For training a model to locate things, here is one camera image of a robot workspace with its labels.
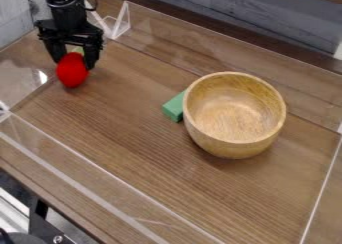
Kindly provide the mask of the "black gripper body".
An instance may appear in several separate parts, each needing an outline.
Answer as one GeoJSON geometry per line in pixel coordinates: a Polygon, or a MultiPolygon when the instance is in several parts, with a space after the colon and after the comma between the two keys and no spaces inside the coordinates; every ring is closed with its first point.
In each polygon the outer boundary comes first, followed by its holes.
{"type": "Polygon", "coordinates": [[[52,18],[37,20],[39,39],[48,50],[64,50],[67,45],[81,46],[85,50],[100,50],[103,31],[87,20],[83,2],[48,4],[52,18]]]}

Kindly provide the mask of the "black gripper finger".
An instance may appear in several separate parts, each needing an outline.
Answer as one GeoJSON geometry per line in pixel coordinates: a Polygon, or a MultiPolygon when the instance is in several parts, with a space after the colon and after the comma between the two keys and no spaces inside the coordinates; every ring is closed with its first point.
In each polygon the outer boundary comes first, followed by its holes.
{"type": "Polygon", "coordinates": [[[59,40],[44,40],[44,46],[53,62],[57,63],[67,54],[65,44],[59,40]]]}
{"type": "Polygon", "coordinates": [[[101,48],[103,48],[103,45],[100,43],[88,44],[83,47],[84,63],[88,70],[91,70],[95,67],[95,64],[100,58],[101,48]]]}

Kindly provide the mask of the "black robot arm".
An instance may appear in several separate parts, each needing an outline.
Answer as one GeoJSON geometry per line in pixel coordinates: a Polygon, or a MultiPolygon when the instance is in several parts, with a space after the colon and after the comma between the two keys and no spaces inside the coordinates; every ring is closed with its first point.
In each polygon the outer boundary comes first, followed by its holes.
{"type": "Polygon", "coordinates": [[[80,46],[84,51],[85,68],[91,70],[100,58],[103,30],[87,20],[88,8],[84,0],[45,0],[52,18],[37,20],[37,37],[55,63],[67,54],[67,45],[80,46]]]}

